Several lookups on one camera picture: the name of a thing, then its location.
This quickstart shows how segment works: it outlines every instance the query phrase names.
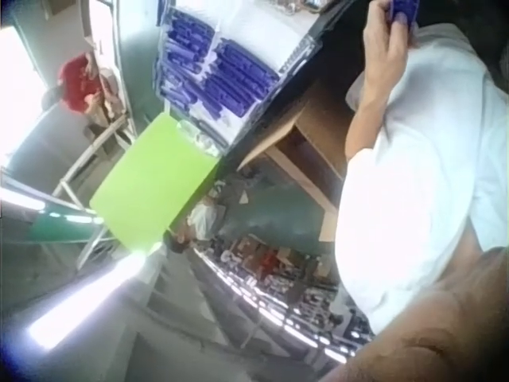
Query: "blue package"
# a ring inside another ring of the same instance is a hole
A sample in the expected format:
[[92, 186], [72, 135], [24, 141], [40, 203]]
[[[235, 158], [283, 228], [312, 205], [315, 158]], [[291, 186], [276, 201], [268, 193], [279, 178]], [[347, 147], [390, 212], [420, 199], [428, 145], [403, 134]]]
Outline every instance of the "blue package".
[[201, 72], [201, 65], [193, 62], [192, 60], [182, 56], [179, 53], [170, 52], [166, 56], [169, 62], [176, 64], [193, 74], [199, 74]]
[[390, 21], [394, 22], [396, 15], [403, 12], [408, 20], [408, 28], [417, 20], [419, 11], [419, 0], [391, 0], [390, 1]]
[[179, 87], [184, 83], [184, 74], [180, 70], [176, 69], [171, 62], [163, 60], [159, 63], [159, 65], [161, 67], [161, 75], [173, 86]]
[[215, 82], [217, 82], [222, 88], [232, 94], [235, 98], [241, 99], [245, 105], [251, 106], [253, 103], [255, 103], [255, 98], [253, 95], [244, 89], [241, 84], [238, 84], [235, 79], [224, 75], [222, 72], [217, 72], [214, 70], [212, 70], [212, 73], [209, 74], [209, 77], [211, 77]]
[[233, 40], [223, 39], [216, 48], [218, 57], [227, 60], [236, 68], [256, 79], [262, 84], [271, 86], [279, 80], [278, 74], [262, 63], [257, 57], [245, 50]]
[[220, 58], [216, 59], [211, 65], [212, 71], [220, 73], [221, 76], [231, 78], [240, 84], [247, 92], [251, 93], [257, 99], [265, 99], [269, 94], [269, 89], [256, 82], [249, 76], [246, 76], [235, 66]]
[[253, 104], [244, 99], [234, 88], [231, 88], [216, 75], [210, 75], [205, 79], [204, 88], [210, 96], [240, 118], [246, 114]]
[[162, 88], [161, 95], [166, 98], [171, 106], [177, 106], [179, 109], [185, 112], [185, 114], [189, 113], [189, 105], [186, 99], [179, 95], [177, 92], [172, 91], [170, 89]]
[[246, 114], [246, 105], [244, 105], [241, 100], [236, 99], [230, 93], [226, 92], [214, 80], [210, 78], [205, 80], [205, 91], [238, 117], [242, 118]]
[[202, 35], [200, 33], [200, 29], [195, 29], [193, 25], [186, 25], [179, 21], [174, 21], [172, 23], [172, 31], [180, 34], [181, 36], [191, 38], [204, 46], [210, 46], [212, 42], [212, 38]]
[[203, 46], [202, 44], [197, 43], [196, 41], [194, 41], [190, 38], [184, 37], [182, 34], [178, 34], [175, 31], [168, 32], [168, 40], [167, 41], [170, 44], [177, 44], [177, 45], [180, 45], [194, 53], [197, 53], [200, 57], [207, 56], [208, 49], [209, 49], [209, 47]]
[[181, 21], [185, 23], [190, 28], [197, 31], [201, 36], [209, 37], [210, 39], [214, 37], [214, 29], [210, 25], [185, 12], [173, 10], [172, 21]]
[[198, 102], [198, 97], [193, 93], [187, 92], [183, 86], [175, 87], [168, 80], [162, 79], [160, 89], [166, 90], [170, 94], [174, 95], [176, 99], [180, 99], [182, 102], [186, 102], [190, 105]]
[[194, 62], [203, 62], [204, 57], [202, 54], [193, 52], [190, 49], [187, 49], [186, 47], [179, 45], [178, 43], [167, 40], [164, 43], [164, 50], [168, 53], [177, 53], [188, 60], [194, 61]]
[[195, 84], [193, 80], [187, 79], [183, 86], [186, 92], [195, 95], [201, 101], [213, 119], [219, 119], [221, 117], [221, 111], [223, 110], [223, 107], [202, 88], [200, 88], [200, 86]]

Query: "green paper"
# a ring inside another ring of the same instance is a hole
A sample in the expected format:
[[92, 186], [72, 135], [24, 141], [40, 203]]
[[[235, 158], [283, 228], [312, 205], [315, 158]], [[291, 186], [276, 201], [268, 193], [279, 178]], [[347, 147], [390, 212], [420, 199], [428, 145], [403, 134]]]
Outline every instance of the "green paper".
[[129, 250], [148, 252], [211, 175], [202, 153], [161, 113], [124, 154], [90, 206]]
[[29, 243], [86, 243], [90, 240], [97, 224], [74, 223], [66, 220], [66, 216], [91, 216], [62, 205], [46, 201], [44, 213], [37, 216], [27, 237], [17, 240], [19, 244]]

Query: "window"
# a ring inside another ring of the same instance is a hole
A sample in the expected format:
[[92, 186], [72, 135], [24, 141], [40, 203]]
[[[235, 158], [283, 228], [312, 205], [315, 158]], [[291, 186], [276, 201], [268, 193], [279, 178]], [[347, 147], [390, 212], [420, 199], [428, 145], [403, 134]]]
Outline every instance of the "window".
[[46, 88], [14, 27], [0, 30], [0, 166], [36, 126]]

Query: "fluorescent light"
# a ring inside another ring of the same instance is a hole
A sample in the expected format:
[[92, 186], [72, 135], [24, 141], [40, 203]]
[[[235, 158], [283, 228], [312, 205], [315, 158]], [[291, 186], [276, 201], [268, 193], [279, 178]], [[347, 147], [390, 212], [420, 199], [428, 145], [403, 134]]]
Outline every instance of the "fluorescent light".
[[338, 361], [342, 364], [346, 364], [347, 363], [347, 359], [345, 356], [339, 354], [339, 353], [336, 353], [335, 351], [331, 350], [331, 349], [325, 349], [325, 354], [329, 357], [331, 357], [333, 360], [335, 361]]
[[239, 296], [242, 296], [242, 292], [240, 291], [240, 289], [236, 286], [231, 286], [231, 289], [236, 293], [238, 294]]
[[226, 277], [220, 276], [220, 279], [222, 279], [226, 285], [231, 286], [231, 282], [229, 282]]
[[244, 288], [240, 288], [240, 290], [242, 291], [242, 293], [244, 293], [247, 297], [251, 297], [251, 293], [248, 292], [247, 290], [245, 290]]
[[305, 344], [311, 346], [312, 348], [317, 348], [318, 344], [313, 341], [311, 338], [307, 338], [304, 334], [301, 332], [297, 332], [294, 328], [291, 326], [285, 325], [285, 330], [290, 333], [292, 336], [297, 338], [298, 340], [304, 342]]
[[278, 300], [277, 298], [275, 297], [272, 297], [270, 294], [267, 294], [266, 295], [268, 298], [270, 298], [272, 301], [274, 301], [276, 304], [279, 304], [281, 305], [283, 308], [288, 308], [288, 306], [281, 300]]
[[256, 302], [254, 302], [251, 298], [247, 297], [247, 296], [242, 296], [244, 300], [246, 300], [246, 302], [253, 306], [254, 308], [258, 308], [258, 305], [256, 305]]
[[285, 315], [284, 314], [281, 314], [279, 313], [277, 310], [274, 310], [274, 309], [271, 309], [270, 312], [277, 318], [279, 318], [280, 320], [284, 320], [285, 319]]
[[143, 267], [144, 255], [130, 255], [108, 274], [77, 291], [60, 305], [35, 321], [29, 328], [30, 336], [41, 347], [50, 350], [96, 310], [107, 297]]
[[320, 337], [319, 340], [324, 345], [331, 345], [331, 341], [328, 338]]
[[270, 321], [272, 321], [277, 326], [282, 326], [283, 321], [281, 321], [279, 318], [276, 318], [274, 315], [272, 315], [268, 310], [265, 310], [263, 308], [260, 308], [260, 313], [263, 314], [266, 318], [268, 318]]
[[3, 189], [2, 187], [0, 187], [0, 201], [5, 201], [12, 205], [19, 205], [25, 209], [33, 209], [35, 211], [41, 211], [46, 207], [46, 203], [43, 201], [27, 197], [21, 193], [15, 193], [10, 189]]
[[66, 215], [65, 219], [72, 223], [91, 223], [93, 221], [91, 216], [79, 216], [79, 215]]
[[222, 279], [227, 284], [226, 279], [222, 275], [218, 275], [218, 276], [219, 276], [220, 279]]

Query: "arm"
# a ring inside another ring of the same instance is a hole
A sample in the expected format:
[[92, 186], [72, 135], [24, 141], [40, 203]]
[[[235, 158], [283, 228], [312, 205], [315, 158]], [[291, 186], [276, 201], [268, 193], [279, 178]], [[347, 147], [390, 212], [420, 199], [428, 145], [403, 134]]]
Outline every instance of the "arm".
[[108, 127], [109, 122], [107, 116], [104, 114], [102, 105], [103, 105], [103, 95], [101, 93], [96, 93], [94, 95], [90, 94], [85, 97], [84, 102], [87, 104], [87, 109], [84, 114], [94, 123], [102, 127]]
[[408, 57], [408, 26], [403, 16], [387, 25], [390, 0], [370, 3], [364, 29], [366, 70], [363, 94], [348, 129], [345, 143], [347, 160], [359, 151], [372, 148], [382, 126], [390, 92], [405, 72]]
[[97, 76], [99, 76], [99, 82], [101, 83], [101, 87], [103, 88], [105, 98], [110, 102], [118, 102], [119, 98], [110, 92], [110, 85], [106, 82], [103, 76], [99, 73], [99, 66], [95, 61], [95, 56], [93, 52], [86, 52], [85, 57], [87, 58], [87, 74], [88, 78], [93, 80]]
[[444, 273], [442, 273], [441, 279], [462, 268], [474, 267], [482, 255], [483, 251], [477, 239], [476, 231], [470, 218], [468, 218], [460, 242], [456, 246], [453, 257], [445, 268]]

